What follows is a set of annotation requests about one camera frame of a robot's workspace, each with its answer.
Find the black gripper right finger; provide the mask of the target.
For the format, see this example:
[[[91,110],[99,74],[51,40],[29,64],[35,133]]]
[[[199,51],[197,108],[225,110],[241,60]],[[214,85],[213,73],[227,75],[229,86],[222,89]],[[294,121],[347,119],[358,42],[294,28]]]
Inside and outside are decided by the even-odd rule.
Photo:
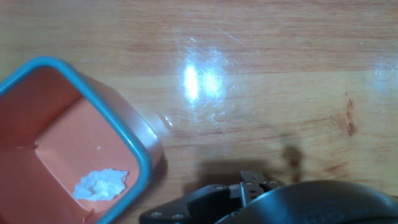
[[[283,187],[277,180],[266,179],[260,172],[241,171],[240,193],[242,205],[248,205],[264,193]]]

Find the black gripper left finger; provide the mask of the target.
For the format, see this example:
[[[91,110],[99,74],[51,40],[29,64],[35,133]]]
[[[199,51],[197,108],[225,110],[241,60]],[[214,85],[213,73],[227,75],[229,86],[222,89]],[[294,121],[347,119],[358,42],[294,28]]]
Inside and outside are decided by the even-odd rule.
[[[237,186],[213,184],[142,213],[139,224],[214,224],[240,208]]]

